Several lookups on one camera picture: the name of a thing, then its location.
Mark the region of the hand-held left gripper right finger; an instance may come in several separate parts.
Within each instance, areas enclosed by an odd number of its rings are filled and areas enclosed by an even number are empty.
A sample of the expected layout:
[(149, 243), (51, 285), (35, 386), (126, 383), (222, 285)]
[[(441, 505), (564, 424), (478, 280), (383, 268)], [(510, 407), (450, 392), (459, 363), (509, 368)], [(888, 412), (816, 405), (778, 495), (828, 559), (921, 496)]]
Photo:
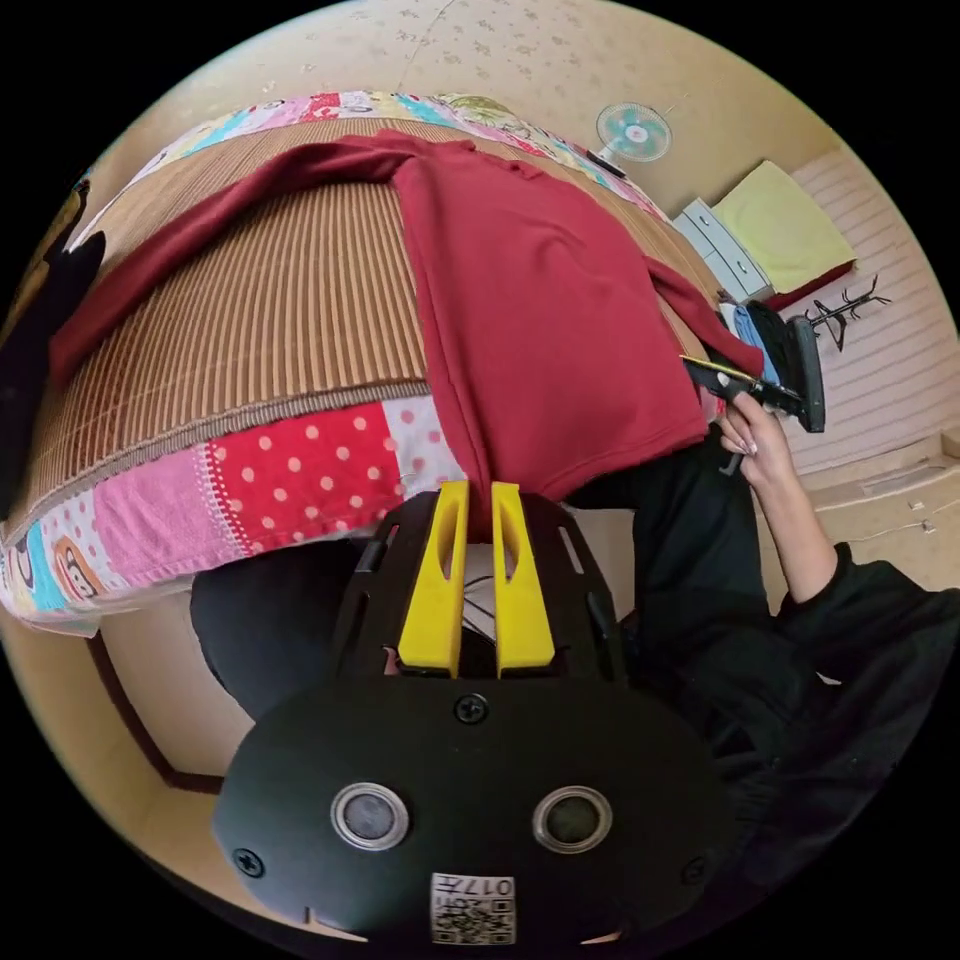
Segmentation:
[(519, 487), (493, 483), (491, 507), (497, 672), (542, 672), (555, 646)]

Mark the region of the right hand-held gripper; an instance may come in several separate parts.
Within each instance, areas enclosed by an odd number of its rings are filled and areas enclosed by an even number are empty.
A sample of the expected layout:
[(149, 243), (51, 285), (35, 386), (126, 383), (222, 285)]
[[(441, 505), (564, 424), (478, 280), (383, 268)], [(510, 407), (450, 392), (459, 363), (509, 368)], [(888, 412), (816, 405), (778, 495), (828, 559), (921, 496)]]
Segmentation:
[(761, 405), (787, 416), (804, 416), (802, 398), (789, 388), (711, 360), (687, 355), (681, 355), (680, 359), (693, 383), (714, 397), (732, 402), (740, 393), (747, 393)]

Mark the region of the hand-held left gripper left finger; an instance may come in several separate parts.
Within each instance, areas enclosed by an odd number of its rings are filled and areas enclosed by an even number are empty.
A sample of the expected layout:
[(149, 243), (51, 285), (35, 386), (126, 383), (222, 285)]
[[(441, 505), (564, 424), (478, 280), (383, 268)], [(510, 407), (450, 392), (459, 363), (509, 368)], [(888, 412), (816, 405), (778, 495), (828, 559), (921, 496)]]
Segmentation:
[(469, 484), (446, 482), (432, 501), (422, 558), (398, 643), (407, 670), (459, 671)]

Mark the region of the person's right hand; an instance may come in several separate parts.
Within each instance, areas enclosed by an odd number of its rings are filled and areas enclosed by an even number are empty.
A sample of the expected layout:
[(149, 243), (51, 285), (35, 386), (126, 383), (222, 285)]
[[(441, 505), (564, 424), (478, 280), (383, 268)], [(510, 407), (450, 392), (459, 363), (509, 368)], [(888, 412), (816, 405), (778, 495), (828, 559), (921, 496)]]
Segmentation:
[(723, 448), (743, 456), (740, 470), (755, 493), (782, 493), (799, 485), (780, 421), (749, 393), (727, 403), (719, 426)]

